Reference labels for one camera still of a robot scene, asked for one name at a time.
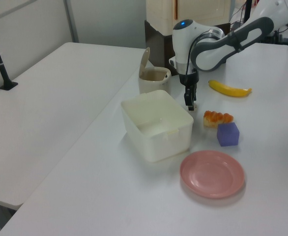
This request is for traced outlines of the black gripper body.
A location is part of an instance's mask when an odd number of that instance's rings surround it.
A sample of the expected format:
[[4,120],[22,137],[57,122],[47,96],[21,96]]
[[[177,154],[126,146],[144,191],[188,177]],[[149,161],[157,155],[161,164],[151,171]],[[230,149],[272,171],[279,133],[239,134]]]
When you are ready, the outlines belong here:
[[179,80],[184,86],[196,85],[199,81],[199,72],[198,70],[193,69],[191,74],[179,74]]

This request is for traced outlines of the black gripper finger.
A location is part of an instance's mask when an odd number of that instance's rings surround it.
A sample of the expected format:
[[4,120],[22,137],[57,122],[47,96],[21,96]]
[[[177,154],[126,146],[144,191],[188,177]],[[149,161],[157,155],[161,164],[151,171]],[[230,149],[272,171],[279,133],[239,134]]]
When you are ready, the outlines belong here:
[[185,99],[185,104],[188,107],[189,111],[194,110],[194,94],[193,94],[193,87],[192,86],[186,86],[185,87],[185,94],[184,94],[184,99]]
[[196,102],[196,99],[197,99],[197,97],[196,97],[196,91],[197,91],[197,84],[193,84],[192,85],[192,87],[191,87],[191,95],[192,95],[192,109],[195,109],[195,107],[196,107],[196,104],[195,104],[195,102]]

